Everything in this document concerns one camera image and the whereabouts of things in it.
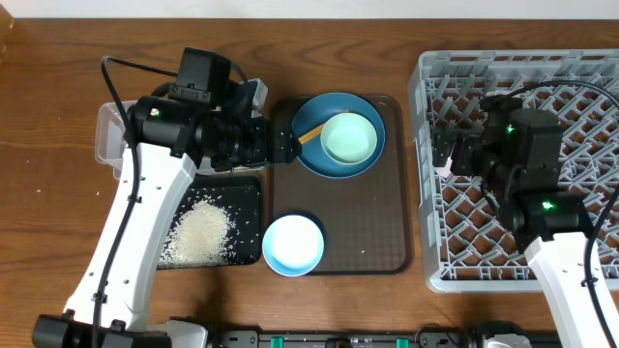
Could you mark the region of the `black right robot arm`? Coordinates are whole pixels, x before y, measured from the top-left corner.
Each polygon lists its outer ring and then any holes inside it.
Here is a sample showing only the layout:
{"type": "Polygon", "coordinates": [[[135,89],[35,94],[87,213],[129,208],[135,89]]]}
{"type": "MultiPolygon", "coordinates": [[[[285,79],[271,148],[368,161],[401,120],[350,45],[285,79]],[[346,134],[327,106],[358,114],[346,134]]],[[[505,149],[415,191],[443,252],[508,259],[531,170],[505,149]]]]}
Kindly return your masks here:
{"type": "Polygon", "coordinates": [[[563,131],[555,114],[520,98],[483,99],[480,129],[432,132],[437,174],[478,177],[480,191],[541,284],[565,347],[615,347],[618,309],[601,269],[583,199],[559,186],[563,131]]]}

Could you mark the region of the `light green bowl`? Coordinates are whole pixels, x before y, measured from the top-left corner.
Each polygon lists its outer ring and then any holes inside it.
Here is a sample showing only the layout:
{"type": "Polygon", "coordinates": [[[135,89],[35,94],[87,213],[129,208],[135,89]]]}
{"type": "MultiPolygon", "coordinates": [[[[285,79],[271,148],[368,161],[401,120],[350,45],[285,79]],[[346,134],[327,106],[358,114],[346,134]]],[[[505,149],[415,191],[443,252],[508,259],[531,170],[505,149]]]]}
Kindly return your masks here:
{"type": "Polygon", "coordinates": [[[364,116],[343,112],[331,117],[322,128],[320,144],[326,155],[343,165],[367,160],[378,144],[373,124],[364,116]]]}

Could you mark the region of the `pink cup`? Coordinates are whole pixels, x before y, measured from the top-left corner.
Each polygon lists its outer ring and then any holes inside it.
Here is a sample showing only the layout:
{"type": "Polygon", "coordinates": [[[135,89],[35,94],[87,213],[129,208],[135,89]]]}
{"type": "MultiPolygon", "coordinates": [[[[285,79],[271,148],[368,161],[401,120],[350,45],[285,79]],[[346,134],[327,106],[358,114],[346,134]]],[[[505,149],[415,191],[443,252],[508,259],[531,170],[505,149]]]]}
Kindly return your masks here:
{"type": "Polygon", "coordinates": [[[447,158],[446,163],[443,166],[435,166],[434,172],[442,178],[449,178],[452,175],[451,166],[452,159],[447,158]]]}

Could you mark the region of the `light blue bowl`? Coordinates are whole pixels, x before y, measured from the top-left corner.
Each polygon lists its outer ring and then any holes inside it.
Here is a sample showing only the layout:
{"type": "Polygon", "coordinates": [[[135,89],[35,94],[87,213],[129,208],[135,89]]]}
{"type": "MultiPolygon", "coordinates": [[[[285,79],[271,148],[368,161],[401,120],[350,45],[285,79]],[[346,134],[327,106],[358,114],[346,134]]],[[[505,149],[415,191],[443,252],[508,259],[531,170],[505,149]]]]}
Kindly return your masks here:
{"type": "Polygon", "coordinates": [[[262,240],[262,255],[272,271],[288,277],[304,276],[320,262],[323,233],[316,222],[301,215],[276,219],[262,240]]]}

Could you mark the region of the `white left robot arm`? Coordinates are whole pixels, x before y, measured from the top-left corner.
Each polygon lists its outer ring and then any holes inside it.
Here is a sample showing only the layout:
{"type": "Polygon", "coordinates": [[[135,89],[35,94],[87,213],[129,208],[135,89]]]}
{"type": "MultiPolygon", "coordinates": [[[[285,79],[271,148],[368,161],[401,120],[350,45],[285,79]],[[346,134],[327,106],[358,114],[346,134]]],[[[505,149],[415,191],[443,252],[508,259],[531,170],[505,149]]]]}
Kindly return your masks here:
{"type": "Polygon", "coordinates": [[[227,58],[186,48],[177,72],[118,111],[126,146],[118,189],[90,264],[59,315],[41,315],[37,347],[204,347],[206,327],[149,322],[154,277],[197,170],[292,162],[301,145],[260,111],[268,90],[227,58]]]}

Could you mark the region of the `pile of white rice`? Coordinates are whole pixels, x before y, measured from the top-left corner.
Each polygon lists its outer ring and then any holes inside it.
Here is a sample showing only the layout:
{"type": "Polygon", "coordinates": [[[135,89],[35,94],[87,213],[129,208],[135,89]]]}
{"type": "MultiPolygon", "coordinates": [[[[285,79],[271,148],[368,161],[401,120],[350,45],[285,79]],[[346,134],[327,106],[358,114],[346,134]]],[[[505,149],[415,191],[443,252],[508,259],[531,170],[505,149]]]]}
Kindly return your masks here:
{"type": "Polygon", "coordinates": [[[173,217],[158,262],[160,269],[232,266],[252,260],[255,209],[232,201],[230,190],[191,188],[173,217]]]}

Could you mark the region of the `dark blue plate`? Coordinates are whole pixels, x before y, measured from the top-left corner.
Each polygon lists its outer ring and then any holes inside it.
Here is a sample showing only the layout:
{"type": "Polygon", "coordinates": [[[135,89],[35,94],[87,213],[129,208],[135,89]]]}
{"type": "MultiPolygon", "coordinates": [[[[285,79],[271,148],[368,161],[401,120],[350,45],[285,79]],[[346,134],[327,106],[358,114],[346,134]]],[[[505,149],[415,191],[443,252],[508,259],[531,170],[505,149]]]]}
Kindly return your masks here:
{"type": "Polygon", "coordinates": [[[378,144],[373,154],[365,161],[354,165],[343,165],[329,158],[320,144],[320,135],[303,145],[299,161],[317,175],[344,179],[368,171],[380,158],[386,141],[384,122],[377,109],[367,100],[347,93],[327,93],[307,101],[294,116],[292,127],[297,136],[302,136],[331,116],[352,112],[366,117],[375,127],[378,144]]]}

